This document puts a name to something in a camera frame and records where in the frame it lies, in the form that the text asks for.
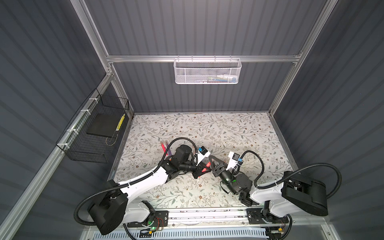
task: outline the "black cable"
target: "black cable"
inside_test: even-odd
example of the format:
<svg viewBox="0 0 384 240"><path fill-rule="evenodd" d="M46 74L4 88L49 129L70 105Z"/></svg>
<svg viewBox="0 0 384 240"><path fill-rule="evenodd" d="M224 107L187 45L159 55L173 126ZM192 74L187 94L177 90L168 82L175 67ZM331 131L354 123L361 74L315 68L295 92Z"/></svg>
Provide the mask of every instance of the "black cable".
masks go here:
<svg viewBox="0 0 384 240"><path fill-rule="evenodd" d="M192 156L192 162L194 163L195 166L197 166L197 150L196 153Z"/></svg>
<svg viewBox="0 0 384 240"><path fill-rule="evenodd" d="M240 172L240 165L237 166L237 170L235 168L232 169L231 180L233 180L234 176Z"/></svg>
<svg viewBox="0 0 384 240"><path fill-rule="evenodd" d="M221 186L221 183L222 183L223 181L220 181L220 187L221 187L221 189L226 193L226 194L228 194L229 193L229 191L227 192L224 188L223 188L223 186Z"/></svg>
<svg viewBox="0 0 384 240"><path fill-rule="evenodd" d="M259 176L257 176L254 180L253 180L253 184L255 185L255 187L257 187L257 180L259 180L259 178L263 175L263 173L264 173L264 163L263 163L263 160L261 159L261 157L257 154L257 153L255 153L254 151L251 151L251 150L247 150L247 151L245 151L244 153L243 153L243 155L241 155L241 159L243 159L243 157L248 153L248 152L250 152L250 153L252 153L253 155L255 155L259 160L260 160L260 163L262 164L262 172L259 174Z"/></svg>
<svg viewBox="0 0 384 240"><path fill-rule="evenodd" d="M169 155L168 157L166 157L166 160L169 160L173 157L173 155Z"/></svg>
<svg viewBox="0 0 384 240"><path fill-rule="evenodd" d="M132 240L136 240L132 234L128 231L128 228L127 228L127 225L126 224L123 224L124 226L124 229L125 229L125 232L128 234L128 236L132 239Z"/></svg>
<svg viewBox="0 0 384 240"><path fill-rule="evenodd" d="M286 238L288 236L288 233L291 231L292 222L293 222L292 217L289 214L287 214L287 217L289 218L289 225L288 225L287 231L285 231L285 233L281 236L281 238L278 238L277 240L283 240L284 238Z"/></svg>
<svg viewBox="0 0 384 240"><path fill-rule="evenodd" d="M242 174L244 174L244 175L246 175L245 173L243 173L242 171L232 171L232 177L233 176L235 176L235 175L237 175L237 174L239 174L239 173L242 173Z"/></svg>
<svg viewBox="0 0 384 240"><path fill-rule="evenodd" d="M323 163L323 162L319 162L319 163L313 163L313 164L310 164L306 167L302 167L294 172L292 172L291 174L287 175L286 177L283 177L282 179L280 179L279 181L277 181L276 183L272 183L270 185L266 185L266 186L256 186L258 189L268 189L270 187L274 187L276 185L279 185L280 183L288 180L290 177L292 177L293 175L303 171L303 170L306 170L308 168L311 168L311 167L320 167L320 166L324 166L324 167L330 167L332 168L336 174L337 174L337 182L336 182L336 185L335 187L333 188L333 190L327 194L327 199L332 197L340 188L341 186L341 172L333 165L329 164L329 163Z"/></svg>
<svg viewBox="0 0 384 240"><path fill-rule="evenodd" d="M192 145L193 145L193 147L195 148L196 153L197 153L197 147L196 147L195 143L194 143L192 140L190 140L189 138L186 138L186 137L177 137L177 138L175 138L174 140L172 140L172 141L169 143L169 145L168 145L166 151L164 152L163 157L161 158L161 160L160 160L159 164L157 165L157 167L156 167L153 171L151 171L149 174L147 174L147 175L145 175L145 176L143 176L143 177L141 177L141 178L139 178L139 179L137 179L137 180L135 180L135 181L126 183L126 184L122 184L122 185L119 185L119 186L114 186L114 187L110 187L110 188L107 188L107 189L98 191L97 193L92 194L92 195L86 197L85 199L83 199L83 200L77 205L77 207L75 208L75 210L74 210L74 212L73 212L73 218L75 219L75 221L78 222L78 223L80 223L81 225L85 225L85 226L95 226L95 225L96 225L95 222L84 221L83 219L81 219L81 218L79 217L79 210L80 210L80 208L81 208L81 207L82 207L88 200L90 200L91 198L93 198L93 197L96 196L96 195L99 195L99 194L102 194L102 193L105 193L105 192L114 191L114 190L121 189L121 188L125 188L125 187L129 187L130 185L133 185L133 184L136 184L136 183L138 183L138 182L141 182L141 181L147 179L148 177L152 176L152 175L153 175L153 174L160 168L161 164L163 163L164 159L166 158L166 155L167 155L168 150L169 150L169 148L171 147L171 145L172 145L175 141L180 140L180 139L184 139L184 140L187 140L187 141L191 142Z"/></svg>

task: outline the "yellow label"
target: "yellow label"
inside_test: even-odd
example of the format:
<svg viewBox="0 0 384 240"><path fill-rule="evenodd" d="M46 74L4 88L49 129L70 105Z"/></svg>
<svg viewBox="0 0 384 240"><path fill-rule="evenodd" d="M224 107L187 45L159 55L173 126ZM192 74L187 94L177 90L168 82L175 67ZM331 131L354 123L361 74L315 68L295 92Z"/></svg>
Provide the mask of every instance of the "yellow label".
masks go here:
<svg viewBox="0 0 384 240"><path fill-rule="evenodd" d="M125 118L125 114L123 114L123 116L120 118L120 121L119 121L118 127L116 128L116 131L120 130L122 122L124 121L124 118Z"/></svg>

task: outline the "white mesh basket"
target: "white mesh basket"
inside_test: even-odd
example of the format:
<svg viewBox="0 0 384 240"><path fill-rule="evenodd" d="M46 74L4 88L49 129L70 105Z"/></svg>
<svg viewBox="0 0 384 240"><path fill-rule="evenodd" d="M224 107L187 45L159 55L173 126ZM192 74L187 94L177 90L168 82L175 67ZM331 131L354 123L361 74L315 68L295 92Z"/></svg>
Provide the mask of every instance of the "white mesh basket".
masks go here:
<svg viewBox="0 0 384 240"><path fill-rule="evenodd" d="M240 76L241 61L181 61L175 58L173 67L177 84L236 84Z"/></svg>

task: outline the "table surface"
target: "table surface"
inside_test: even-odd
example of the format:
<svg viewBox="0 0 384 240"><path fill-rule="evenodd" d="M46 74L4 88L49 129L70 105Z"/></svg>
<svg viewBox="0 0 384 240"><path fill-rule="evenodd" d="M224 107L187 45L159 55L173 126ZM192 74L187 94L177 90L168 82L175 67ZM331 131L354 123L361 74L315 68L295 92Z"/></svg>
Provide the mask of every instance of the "table surface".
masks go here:
<svg viewBox="0 0 384 240"><path fill-rule="evenodd" d="M230 151L240 155L246 150L255 151L265 165L258 184L276 180L284 171L291 170L267 113L135 115L115 182L155 167L164 153L160 141L169 143L177 137L190 138L197 147L205 146L212 155L226 162ZM179 140L171 146L172 153L184 143L193 148L189 142ZM243 160L241 171L255 179L261 172L259 160L249 153ZM142 200L156 209L244 206L238 196L222 191L220 178L212 173L199 179L194 179L191 173L178 176L145 192L134 202Z"/></svg>

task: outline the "black mounting plate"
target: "black mounting plate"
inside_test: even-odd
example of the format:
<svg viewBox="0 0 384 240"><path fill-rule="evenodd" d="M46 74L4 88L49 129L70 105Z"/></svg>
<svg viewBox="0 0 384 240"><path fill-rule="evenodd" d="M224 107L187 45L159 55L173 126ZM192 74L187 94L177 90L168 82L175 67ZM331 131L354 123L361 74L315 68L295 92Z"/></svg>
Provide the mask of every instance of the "black mounting plate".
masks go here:
<svg viewBox="0 0 384 240"><path fill-rule="evenodd" d="M210 168L210 167L207 167L205 163L200 162L200 163L197 165L196 170L194 170L194 171L192 172L192 176L194 177L194 179L197 179L198 177L200 177L200 176L202 176L202 175L204 175L204 174L206 174L206 173L209 173L209 172L211 172L211 168Z"/></svg>
<svg viewBox="0 0 384 240"><path fill-rule="evenodd" d="M153 220L153 223L151 227L157 227L158 220L157 218L162 219L163 221L160 220L160 227L166 227L168 225L168 211L156 211L155 212L155 219ZM143 225L142 222L129 222L127 223L127 227L146 227Z"/></svg>
<svg viewBox="0 0 384 240"><path fill-rule="evenodd" d="M276 220L265 220L264 216L261 214L262 208L252 208L247 209L247 218L249 224L276 224L276 223L288 223L288 217L284 216Z"/></svg>
<svg viewBox="0 0 384 240"><path fill-rule="evenodd" d="M212 169L213 175L218 177L222 172L225 171L227 164L213 155L210 155L208 158L211 163L210 167Z"/></svg>

